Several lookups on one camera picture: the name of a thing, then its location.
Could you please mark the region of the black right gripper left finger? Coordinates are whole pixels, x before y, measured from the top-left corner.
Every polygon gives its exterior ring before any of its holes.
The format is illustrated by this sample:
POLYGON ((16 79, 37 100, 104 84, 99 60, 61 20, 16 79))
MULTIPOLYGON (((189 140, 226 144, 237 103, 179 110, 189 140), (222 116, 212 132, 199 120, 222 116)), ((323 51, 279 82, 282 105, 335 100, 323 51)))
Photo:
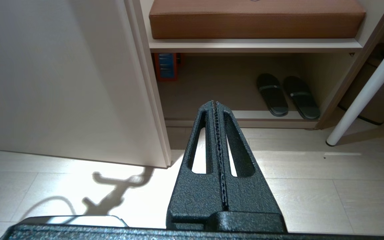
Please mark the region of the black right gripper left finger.
POLYGON ((213 101, 197 112, 167 208, 169 230, 205 230, 213 214, 227 208, 223 153, 213 101), (206 173, 192 171, 201 129, 205 130, 206 173))

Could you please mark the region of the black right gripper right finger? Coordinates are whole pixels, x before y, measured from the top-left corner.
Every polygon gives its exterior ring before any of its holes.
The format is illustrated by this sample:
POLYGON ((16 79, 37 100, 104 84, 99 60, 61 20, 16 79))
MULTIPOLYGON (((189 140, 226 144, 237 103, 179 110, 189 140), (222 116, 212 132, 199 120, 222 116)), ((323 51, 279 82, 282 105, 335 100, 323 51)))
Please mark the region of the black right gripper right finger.
POLYGON ((281 215, 233 112, 220 102, 214 111, 223 209, 281 215))

